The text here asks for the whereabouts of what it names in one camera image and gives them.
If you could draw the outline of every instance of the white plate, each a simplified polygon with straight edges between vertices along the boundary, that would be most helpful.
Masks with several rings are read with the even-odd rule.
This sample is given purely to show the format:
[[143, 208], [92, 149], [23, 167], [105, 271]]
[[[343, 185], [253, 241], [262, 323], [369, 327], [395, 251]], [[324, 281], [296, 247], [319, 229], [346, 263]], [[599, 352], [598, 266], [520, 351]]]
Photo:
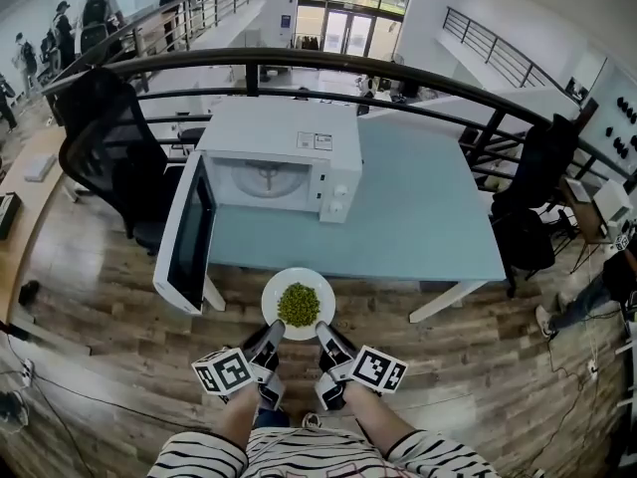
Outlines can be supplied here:
[[303, 267], [284, 269], [273, 276], [261, 296], [261, 310], [263, 317], [269, 325], [279, 318], [279, 300], [283, 293], [293, 283], [300, 283], [315, 290], [318, 297], [319, 312], [317, 319], [311, 326], [295, 328], [286, 324], [285, 337], [289, 340], [309, 340], [317, 335], [317, 323], [323, 321], [331, 323], [336, 310], [336, 298], [334, 291], [327, 280], [319, 273]]

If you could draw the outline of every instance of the metal railing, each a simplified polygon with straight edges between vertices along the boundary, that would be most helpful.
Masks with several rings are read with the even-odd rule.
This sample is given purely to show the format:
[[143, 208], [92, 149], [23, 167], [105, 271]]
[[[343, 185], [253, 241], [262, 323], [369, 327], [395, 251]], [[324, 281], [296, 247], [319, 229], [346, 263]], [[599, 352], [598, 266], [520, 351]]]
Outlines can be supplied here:
[[[398, 110], [423, 117], [433, 118], [459, 125], [458, 135], [464, 130], [469, 130], [476, 134], [475, 139], [469, 142], [460, 141], [460, 146], [465, 152], [467, 162], [472, 171], [478, 176], [492, 175], [505, 179], [513, 178], [510, 174], [488, 170], [481, 166], [486, 162], [495, 159], [503, 159], [513, 163], [520, 161], [514, 157], [502, 154], [502, 150], [524, 144], [525, 139], [521, 135], [511, 134], [500, 129], [500, 125], [506, 116], [513, 116], [527, 122], [529, 125], [539, 125], [548, 127], [550, 121], [535, 114], [526, 108], [504, 98], [488, 93], [481, 89], [456, 82], [455, 80], [442, 77], [427, 71], [401, 66], [398, 64], [383, 62], [379, 60], [353, 57], [349, 55], [316, 52], [310, 50], [293, 50], [278, 48], [226, 48], [217, 50], [192, 50], [189, 52], [175, 52], [171, 54], [143, 57], [139, 59], [116, 62], [108, 65], [115, 73], [121, 76], [131, 76], [138, 73], [164, 71], [168, 69], [182, 69], [199, 66], [245, 66], [245, 86], [243, 87], [222, 87], [222, 88], [201, 88], [174, 90], [166, 92], [152, 92], [139, 96], [141, 100], [200, 97], [200, 96], [279, 96], [279, 97], [302, 97], [304, 99], [318, 99], [346, 102], [355, 105], [368, 107], [379, 107], [384, 109]], [[421, 87], [444, 92], [457, 96], [476, 104], [492, 109], [491, 117], [487, 123], [480, 123], [473, 120], [463, 119], [453, 115], [435, 112], [427, 108], [414, 105], [405, 105], [393, 101], [382, 101], [377, 99], [362, 98], [336, 93], [298, 91], [290, 89], [275, 89], [259, 86], [259, 66], [290, 66], [305, 67], [323, 70], [355, 73], [383, 79], [418, 84]], [[69, 76], [57, 81], [44, 90], [49, 98], [54, 98], [69, 87], [78, 75]], [[188, 115], [188, 116], [162, 116], [147, 118], [148, 123], [161, 122], [208, 122], [210, 115]], [[160, 139], [162, 144], [179, 143], [176, 139]], [[634, 176], [621, 166], [615, 164], [608, 156], [586, 143], [579, 141], [579, 149], [588, 154], [590, 158], [585, 163], [572, 161], [571, 165], [578, 169], [572, 172], [577, 178], [589, 173], [602, 180], [608, 177], [592, 169], [597, 161], [606, 165], [625, 180], [625, 186], [632, 190], [634, 186]], [[493, 191], [484, 186], [481, 189]]]
[[448, 7], [442, 28], [474, 50], [512, 86], [529, 88], [553, 85], [579, 105], [579, 101], [524, 53], [461, 12]]
[[[170, 47], [183, 44], [190, 50], [192, 42], [207, 30], [219, 26], [219, 23], [237, 9], [250, 3], [251, 0], [174, 0], [166, 5], [158, 6], [140, 18], [123, 26], [103, 41], [77, 58], [52, 81], [52, 85], [73, 77], [94, 65], [110, 65], [130, 58], [141, 59], [161, 55]], [[172, 24], [167, 31], [164, 25]], [[113, 44], [124, 42], [123, 48], [110, 56], [109, 49]], [[146, 72], [136, 73], [141, 81], [141, 88], [148, 91]]]

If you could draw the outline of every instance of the black and white marker cube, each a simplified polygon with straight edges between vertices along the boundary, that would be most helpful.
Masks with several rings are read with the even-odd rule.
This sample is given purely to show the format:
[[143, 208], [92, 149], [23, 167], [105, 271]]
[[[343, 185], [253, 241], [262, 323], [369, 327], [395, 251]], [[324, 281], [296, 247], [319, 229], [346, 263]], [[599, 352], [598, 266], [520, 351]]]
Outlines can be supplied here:
[[363, 346], [351, 366], [349, 378], [381, 393], [394, 393], [406, 372], [406, 362]]
[[192, 364], [208, 394], [228, 395], [256, 381], [241, 349], [211, 353]]

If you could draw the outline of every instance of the wooden desk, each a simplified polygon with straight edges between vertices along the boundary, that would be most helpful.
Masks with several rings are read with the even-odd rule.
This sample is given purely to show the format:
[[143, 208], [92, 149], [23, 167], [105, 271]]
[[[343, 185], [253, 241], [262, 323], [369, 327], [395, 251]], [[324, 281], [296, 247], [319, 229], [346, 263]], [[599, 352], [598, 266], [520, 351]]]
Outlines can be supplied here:
[[87, 353], [85, 346], [68, 342], [57, 335], [37, 327], [32, 317], [18, 305], [18, 294], [23, 282], [24, 267], [31, 255], [42, 222], [48, 213], [49, 200], [63, 178], [56, 162], [42, 182], [24, 180], [24, 169], [37, 154], [55, 154], [60, 151], [67, 134], [62, 127], [51, 127], [33, 136], [18, 154], [7, 176], [0, 184], [0, 194], [15, 192], [21, 205], [6, 240], [0, 241], [0, 322], [16, 326], [51, 344], [74, 352]]
[[[612, 242], [608, 235], [604, 235], [601, 230], [602, 226], [605, 225], [605, 222], [601, 217], [601, 214], [599, 214], [597, 206], [592, 201], [578, 201], [573, 195], [573, 192], [570, 190], [565, 177], [562, 177], [559, 180], [559, 190], [564, 196], [566, 205], [573, 211], [579, 232], [584, 238], [584, 245], [579, 252], [579, 257], [577, 257], [573, 270], [571, 271], [571, 273], [574, 273], [593, 255], [593, 253], [599, 249], [602, 244], [612, 244]], [[580, 263], [579, 261], [586, 250], [586, 246], [588, 245], [594, 245], [595, 247], [593, 248], [593, 251], [588, 254], [588, 257]]]

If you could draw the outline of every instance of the striped sleeve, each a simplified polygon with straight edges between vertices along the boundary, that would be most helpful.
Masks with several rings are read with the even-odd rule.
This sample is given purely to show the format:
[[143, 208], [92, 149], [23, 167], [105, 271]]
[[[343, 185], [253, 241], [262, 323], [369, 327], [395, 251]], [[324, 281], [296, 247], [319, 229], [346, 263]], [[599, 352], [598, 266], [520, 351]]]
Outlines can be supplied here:
[[417, 430], [400, 439], [386, 459], [427, 478], [498, 477], [493, 466], [468, 446], [426, 430]]
[[183, 432], [164, 444], [148, 477], [238, 478], [247, 466], [245, 451], [227, 439], [214, 434]]

